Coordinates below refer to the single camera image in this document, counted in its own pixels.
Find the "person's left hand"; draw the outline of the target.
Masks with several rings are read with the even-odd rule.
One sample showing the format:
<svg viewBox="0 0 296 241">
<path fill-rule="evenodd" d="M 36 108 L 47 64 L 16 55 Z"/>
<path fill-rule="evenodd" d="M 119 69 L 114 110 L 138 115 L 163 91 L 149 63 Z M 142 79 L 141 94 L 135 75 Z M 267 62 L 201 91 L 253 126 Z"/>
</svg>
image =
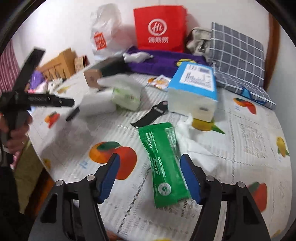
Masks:
<svg viewBox="0 0 296 241">
<path fill-rule="evenodd" d="M 1 133 L 10 133 L 11 139 L 6 141 L 4 144 L 1 144 L 1 151 L 7 150 L 11 154 L 15 154 L 20 152 L 26 142 L 28 141 L 28 131 L 30 129 L 30 124 L 33 122 L 32 116 L 29 114 L 25 123 L 13 130 L 10 131 L 8 127 L 8 122 L 6 121 L 5 117 L 1 113 Z"/>
</svg>

